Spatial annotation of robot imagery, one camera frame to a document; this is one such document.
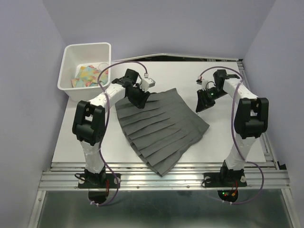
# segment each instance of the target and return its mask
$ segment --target white connector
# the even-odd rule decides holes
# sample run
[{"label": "white connector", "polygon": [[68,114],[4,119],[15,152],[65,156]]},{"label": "white connector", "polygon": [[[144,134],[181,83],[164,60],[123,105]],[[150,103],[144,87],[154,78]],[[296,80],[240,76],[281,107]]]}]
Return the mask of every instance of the white connector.
[{"label": "white connector", "polygon": [[149,88],[155,86],[155,81],[151,78],[143,78],[141,85],[139,86],[141,90],[147,92]]},{"label": "white connector", "polygon": [[201,81],[201,89],[206,89],[206,85],[207,85],[207,83],[208,83],[209,81],[208,80],[206,80],[206,79],[202,79],[202,81]]}]

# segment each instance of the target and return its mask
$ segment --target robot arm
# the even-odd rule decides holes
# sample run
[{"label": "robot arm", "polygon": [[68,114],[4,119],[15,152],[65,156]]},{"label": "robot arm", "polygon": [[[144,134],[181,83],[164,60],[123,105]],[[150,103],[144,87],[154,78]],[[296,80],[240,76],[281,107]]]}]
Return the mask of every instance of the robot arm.
[{"label": "robot arm", "polygon": [[[268,126],[268,100],[259,98],[250,92],[243,84],[239,87],[241,79],[237,75],[228,75],[226,70],[217,70],[214,74],[214,87],[207,88],[207,80],[198,80],[202,89],[197,91],[198,104],[196,112],[212,107],[215,100],[229,94],[238,105],[234,119],[236,143],[243,158],[250,151],[255,140],[264,133]],[[224,160],[220,173],[205,173],[211,181],[206,182],[206,187],[232,187],[235,181],[240,187],[246,186],[244,176],[245,161],[234,144],[229,156]]]},{"label": "robot arm", "polygon": [[99,156],[99,146],[105,135],[105,114],[119,100],[127,97],[138,108],[144,108],[150,95],[147,91],[155,82],[145,75],[136,83],[139,73],[127,69],[124,77],[115,79],[106,89],[110,104],[104,93],[89,101],[80,101],[76,108],[73,134],[77,136],[85,154],[85,174],[82,180],[101,185],[105,180],[105,164]]}]

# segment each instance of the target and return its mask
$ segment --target cable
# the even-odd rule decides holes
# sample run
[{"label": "cable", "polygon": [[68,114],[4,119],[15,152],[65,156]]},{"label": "cable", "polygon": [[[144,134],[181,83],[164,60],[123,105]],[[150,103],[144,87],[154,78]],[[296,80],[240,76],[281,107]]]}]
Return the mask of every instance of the cable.
[{"label": "cable", "polygon": [[81,180],[81,181],[85,182],[85,179],[82,179],[82,178],[80,177],[80,173],[75,173],[74,176],[75,176],[78,180]]},{"label": "cable", "polygon": [[251,201],[254,200],[256,197],[259,196],[259,194],[261,193],[261,191],[262,191],[262,189],[263,189],[265,178],[264,178],[264,173],[263,173],[261,167],[260,167],[258,164],[256,164],[256,163],[253,162],[253,161],[251,161],[251,162],[250,162],[250,161],[246,161],[246,159],[244,158],[244,156],[242,155],[242,153],[241,153],[241,151],[240,151],[240,149],[239,149],[239,147],[238,147],[238,144],[237,144],[237,141],[236,141],[236,138],[235,138],[235,135],[234,135],[234,126],[233,126],[233,123],[234,123],[234,121],[233,121],[233,117],[234,117],[234,106],[235,106],[235,101],[236,101],[237,94],[238,94],[238,89],[239,89],[240,85],[243,83],[244,79],[243,79],[242,75],[241,75],[238,71],[236,71],[236,70],[234,70],[234,69],[232,69],[232,68],[230,68],[230,67],[226,67],[226,66],[213,66],[213,67],[210,67],[210,68],[204,70],[204,71],[199,75],[200,78],[202,78],[202,75],[203,75],[204,73],[206,73],[207,71],[209,71],[209,70],[211,70],[211,69],[215,69],[215,68],[222,68],[222,69],[226,69],[226,70],[231,70],[231,71],[235,72],[235,73],[236,73],[238,76],[240,76],[240,78],[241,78],[241,81],[238,83],[238,85],[237,85],[237,87],[236,87],[236,90],[235,90],[235,92],[234,92],[234,94],[233,94],[233,99],[232,99],[232,110],[231,110],[231,135],[232,135],[233,143],[234,143],[234,145],[235,145],[235,147],[236,147],[236,149],[237,149],[237,152],[238,152],[239,156],[242,158],[242,160],[245,161],[245,162],[248,163],[248,164],[253,164],[253,165],[255,165],[255,166],[260,170],[261,175],[262,175],[262,183],[261,183],[261,187],[260,187],[258,193],[257,193],[254,197],[252,197],[251,199],[245,200],[245,201],[243,201],[243,202],[234,202],[234,203],[232,203],[232,202],[227,202],[227,201],[224,201],[224,202],[227,202],[227,203],[230,203],[230,204],[235,204],[235,205],[245,204],[245,203],[251,202]]},{"label": "cable", "polygon": [[[145,69],[146,74],[148,73],[148,70],[147,70],[147,68],[146,68],[146,66],[145,66],[144,64],[142,64],[142,63],[140,63],[140,62],[137,62],[137,61],[132,61],[132,60],[111,64],[111,65],[107,66],[105,69],[103,69],[103,70],[100,72],[100,74],[99,74],[99,76],[98,76],[98,78],[97,78],[97,83],[98,83],[98,85],[100,86],[100,88],[102,89],[102,91],[103,91],[103,93],[104,93],[104,95],[105,95],[105,98],[106,98],[106,106],[107,106],[107,118],[106,118],[106,122],[105,122],[104,133],[106,132],[106,129],[108,128],[108,124],[109,124],[109,118],[110,118],[110,99],[109,99],[108,94],[106,93],[105,88],[101,85],[99,79],[100,79],[100,76],[104,73],[104,71],[106,71],[107,69],[109,69],[109,68],[111,68],[111,67],[114,67],[114,66],[116,66],[116,65],[122,64],[122,63],[137,63],[137,64],[143,66],[143,68]],[[105,159],[104,159],[103,156],[102,156],[102,153],[101,153],[101,143],[102,143],[102,141],[99,142],[99,150],[98,150],[98,151],[99,151],[100,158],[101,158],[101,160],[103,161],[104,165],[108,168],[108,170],[109,170],[109,171],[113,174],[113,176],[115,177],[116,182],[117,182],[117,189],[116,189],[116,192],[115,192],[114,196],[113,196],[108,202],[105,202],[105,203],[102,203],[102,204],[96,204],[96,203],[94,203],[94,202],[91,202],[91,204],[95,204],[96,206],[105,206],[105,205],[108,205],[109,203],[111,203],[111,202],[115,199],[115,197],[116,197],[116,195],[117,195],[117,193],[118,193],[118,190],[119,190],[119,186],[120,186],[120,181],[118,180],[118,178],[117,178],[115,172],[114,172],[114,171],[110,168],[110,166],[105,162]]]},{"label": "cable", "polygon": [[207,89],[208,84],[211,83],[211,82],[212,82],[212,81],[207,82],[205,89]]}]

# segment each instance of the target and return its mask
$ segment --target white plastic bin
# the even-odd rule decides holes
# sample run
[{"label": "white plastic bin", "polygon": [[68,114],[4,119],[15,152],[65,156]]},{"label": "white plastic bin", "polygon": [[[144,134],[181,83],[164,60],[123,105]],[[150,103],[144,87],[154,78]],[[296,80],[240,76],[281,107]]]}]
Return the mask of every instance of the white plastic bin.
[{"label": "white plastic bin", "polygon": [[[75,78],[81,66],[93,65],[104,69],[111,64],[111,45],[109,43],[72,44],[65,48],[58,79],[58,89],[63,90],[73,101],[88,101],[102,92],[99,86],[73,88],[71,79]],[[111,83],[111,69],[108,82]]]}]

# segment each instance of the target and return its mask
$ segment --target colorful cloth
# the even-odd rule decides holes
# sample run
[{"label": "colorful cloth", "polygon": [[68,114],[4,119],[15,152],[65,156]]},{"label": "colorful cloth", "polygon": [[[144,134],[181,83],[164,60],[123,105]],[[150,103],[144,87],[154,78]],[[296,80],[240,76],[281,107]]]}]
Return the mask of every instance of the colorful cloth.
[{"label": "colorful cloth", "polygon": [[[98,86],[97,78],[100,74],[101,70],[96,69],[94,66],[82,66],[78,72],[76,78],[71,80],[73,88],[80,88],[80,87],[92,87]],[[100,83],[105,85],[108,82],[108,74],[109,71],[106,70],[100,76]]]}]

